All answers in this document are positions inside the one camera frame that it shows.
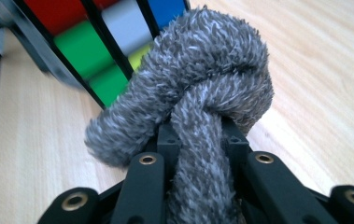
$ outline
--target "red panel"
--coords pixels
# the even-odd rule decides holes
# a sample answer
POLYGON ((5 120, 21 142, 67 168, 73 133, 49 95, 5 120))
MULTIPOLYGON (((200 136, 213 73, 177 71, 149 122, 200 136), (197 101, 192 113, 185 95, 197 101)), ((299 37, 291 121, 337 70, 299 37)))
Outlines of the red panel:
MULTIPOLYGON (((118 0, 94 0, 101 9, 116 2, 118 0)), ((86 20, 86 10, 80 0, 25 0, 25 3, 52 35, 86 20)))

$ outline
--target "gray fuzzy rope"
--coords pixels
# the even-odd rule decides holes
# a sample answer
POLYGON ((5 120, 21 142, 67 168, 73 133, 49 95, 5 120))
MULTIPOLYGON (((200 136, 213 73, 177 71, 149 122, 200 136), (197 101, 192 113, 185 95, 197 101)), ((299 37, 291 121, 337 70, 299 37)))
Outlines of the gray fuzzy rope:
POLYGON ((206 9, 176 18, 155 39, 125 93, 86 130, 91 154, 126 167, 171 114, 182 149, 168 223, 236 223, 238 208, 220 117, 247 134, 270 107, 267 48, 244 21, 206 9))

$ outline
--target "wood grain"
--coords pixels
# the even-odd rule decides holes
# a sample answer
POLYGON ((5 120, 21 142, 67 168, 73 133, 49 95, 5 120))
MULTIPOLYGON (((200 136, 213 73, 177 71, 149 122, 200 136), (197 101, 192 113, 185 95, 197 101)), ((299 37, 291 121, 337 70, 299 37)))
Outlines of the wood grain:
MULTIPOLYGON (((309 188, 354 185, 354 1, 201 1, 247 20, 270 53, 271 109, 248 135, 309 188)), ((88 153, 100 111, 84 91, 46 77, 7 33, 0 73, 0 223, 36 223, 74 187, 102 192, 125 176, 88 153)))

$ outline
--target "knotted fabric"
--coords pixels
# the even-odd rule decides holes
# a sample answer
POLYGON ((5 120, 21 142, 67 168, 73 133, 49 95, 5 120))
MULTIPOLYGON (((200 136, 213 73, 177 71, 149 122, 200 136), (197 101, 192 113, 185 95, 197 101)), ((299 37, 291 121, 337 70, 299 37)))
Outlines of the knotted fabric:
POLYGON ((185 12, 156 37, 126 92, 91 121, 91 154, 127 167, 171 116, 182 145, 167 222, 237 223, 221 117, 247 134, 270 107, 267 57, 258 32, 244 21, 206 7, 185 12))

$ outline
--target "wooden table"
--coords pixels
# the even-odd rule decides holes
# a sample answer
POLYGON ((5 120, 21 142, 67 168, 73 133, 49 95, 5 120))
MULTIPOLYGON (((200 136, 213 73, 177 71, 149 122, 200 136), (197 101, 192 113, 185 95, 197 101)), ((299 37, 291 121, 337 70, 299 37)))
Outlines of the wooden table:
MULTIPOLYGON (((191 7, 206 1, 191 0, 191 7)), ((251 130, 309 188, 354 185, 354 1, 207 1, 260 30, 276 96, 251 130)), ((0 223, 36 223, 74 187, 102 192, 125 173, 87 153, 100 107, 41 74, 7 33, 0 72, 0 223)))

